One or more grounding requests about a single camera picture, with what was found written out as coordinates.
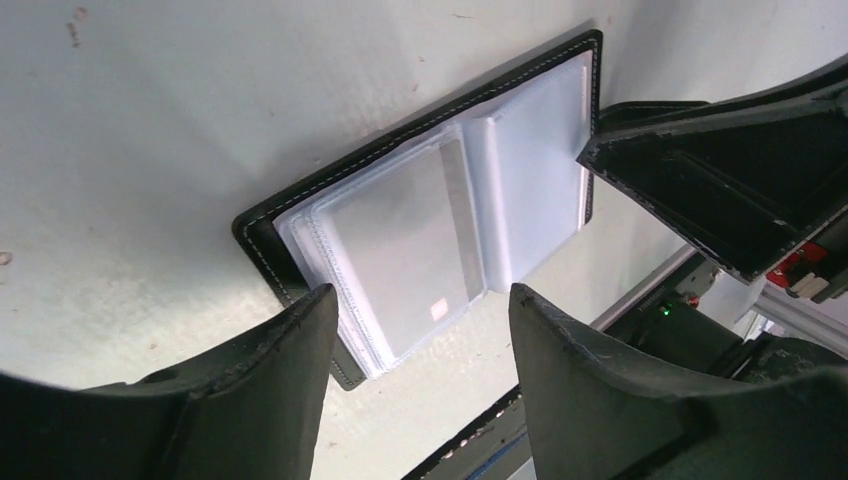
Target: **white tabletop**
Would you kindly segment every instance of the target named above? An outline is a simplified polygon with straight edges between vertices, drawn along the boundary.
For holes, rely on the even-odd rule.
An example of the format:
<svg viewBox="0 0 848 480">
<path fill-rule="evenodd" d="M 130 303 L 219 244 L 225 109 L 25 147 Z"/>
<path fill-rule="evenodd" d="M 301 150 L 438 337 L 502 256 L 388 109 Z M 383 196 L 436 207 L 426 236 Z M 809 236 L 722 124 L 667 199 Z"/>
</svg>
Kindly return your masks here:
<svg viewBox="0 0 848 480">
<path fill-rule="evenodd" d="M 604 30 L 602 105 L 720 100 L 848 51 L 843 0 L 80 2 L 0 6 L 0 369 L 72 388 L 277 313 L 236 214 L 563 32 Z M 679 245 L 600 185 L 528 283 L 591 321 Z M 515 382 L 489 295 L 384 378 L 329 383 L 313 478 L 398 478 Z"/>
</svg>

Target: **white table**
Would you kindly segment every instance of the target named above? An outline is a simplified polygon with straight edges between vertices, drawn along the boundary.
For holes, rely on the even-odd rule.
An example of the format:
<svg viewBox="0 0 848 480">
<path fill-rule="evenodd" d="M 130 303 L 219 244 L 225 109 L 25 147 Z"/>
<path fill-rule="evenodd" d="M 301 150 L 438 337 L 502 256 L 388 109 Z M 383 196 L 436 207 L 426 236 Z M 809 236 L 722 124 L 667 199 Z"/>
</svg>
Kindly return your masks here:
<svg viewBox="0 0 848 480">
<path fill-rule="evenodd" d="M 605 31 L 602 105 L 720 100 L 848 51 L 843 0 L 79 1 L 0 5 L 0 369 L 72 388 L 277 313 L 236 214 L 565 31 Z M 679 245 L 599 185 L 529 283 L 590 321 Z M 352 393 L 330 382 L 313 477 L 398 478 L 512 387 L 506 303 Z"/>
</svg>

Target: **stain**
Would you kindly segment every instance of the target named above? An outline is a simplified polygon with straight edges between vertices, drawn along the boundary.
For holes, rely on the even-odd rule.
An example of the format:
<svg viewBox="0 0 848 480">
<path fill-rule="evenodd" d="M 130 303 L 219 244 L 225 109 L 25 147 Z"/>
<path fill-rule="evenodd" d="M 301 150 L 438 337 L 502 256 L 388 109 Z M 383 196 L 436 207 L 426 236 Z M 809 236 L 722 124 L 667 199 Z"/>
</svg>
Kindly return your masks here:
<svg viewBox="0 0 848 480">
<path fill-rule="evenodd" d="M 77 7 L 77 9 L 74 10 L 74 20 L 81 22 L 81 21 L 85 20 L 86 18 L 88 18 L 88 9 L 87 8 Z"/>
<path fill-rule="evenodd" d="M 68 33 L 71 35 L 71 46 L 79 48 L 82 43 L 79 41 L 79 33 L 77 33 L 76 24 L 74 24 L 74 22 L 68 22 L 65 26 L 68 27 Z"/>
</svg>

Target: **black wallet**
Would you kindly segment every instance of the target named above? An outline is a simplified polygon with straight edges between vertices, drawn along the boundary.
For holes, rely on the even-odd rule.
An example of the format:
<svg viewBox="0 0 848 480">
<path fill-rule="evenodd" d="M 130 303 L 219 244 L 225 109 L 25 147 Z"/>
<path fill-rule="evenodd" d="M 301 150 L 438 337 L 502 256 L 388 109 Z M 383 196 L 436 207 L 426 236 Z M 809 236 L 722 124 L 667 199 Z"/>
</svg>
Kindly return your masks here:
<svg viewBox="0 0 848 480">
<path fill-rule="evenodd" d="M 232 226 L 236 240 L 259 269 L 283 306 L 288 307 L 308 293 L 309 287 L 291 253 L 277 233 L 273 224 L 276 217 L 311 195 L 369 166 L 404 141 L 420 135 L 477 104 L 503 95 L 585 52 L 593 53 L 591 78 L 588 81 L 590 82 L 589 90 L 591 92 L 590 133 L 594 133 L 598 112 L 601 43 L 601 32 L 590 30 L 549 47 L 542 53 L 532 52 L 533 57 L 530 60 L 523 61 L 526 58 L 524 56 L 509 62 L 509 64 L 516 64 L 517 61 L 522 61 L 517 67 L 511 68 L 506 73 L 493 72 L 485 75 L 484 78 L 475 82 L 478 86 L 472 90 L 459 96 L 456 96 L 456 94 L 449 96 L 449 100 L 438 102 L 438 105 L 427 109 L 427 113 L 417 115 L 411 121 L 404 122 L 401 126 L 381 135 L 367 145 L 358 148 L 239 215 Z M 591 182 L 590 179 L 585 209 L 587 219 L 591 216 Z M 336 342 L 331 371 L 345 390 L 352 390 L 366 378 L 342 341 Z"/>
</svg>

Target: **table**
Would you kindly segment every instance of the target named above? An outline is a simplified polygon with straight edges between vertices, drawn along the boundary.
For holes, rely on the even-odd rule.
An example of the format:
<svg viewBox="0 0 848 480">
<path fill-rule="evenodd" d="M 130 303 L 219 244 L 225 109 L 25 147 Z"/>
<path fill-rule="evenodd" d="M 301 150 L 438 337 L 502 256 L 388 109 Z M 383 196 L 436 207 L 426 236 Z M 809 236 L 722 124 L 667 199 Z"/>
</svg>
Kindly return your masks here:
<svg viewBox="0 0 848 480">
<path fill-rule="evenodd" d="M 720 100 L 848 51 L 841 0 L 6 2 L 0 368 L 132 382 L 271 317 L 236 214 L 591 26 L 602 105 Z M 599 185 L 595 220 L 528 283 L 590 321 L 680 244 Z M 398 478 L 512 387 L 506 303 L 352 393 L 330 382 L 313 478 Z"/>
</svg>

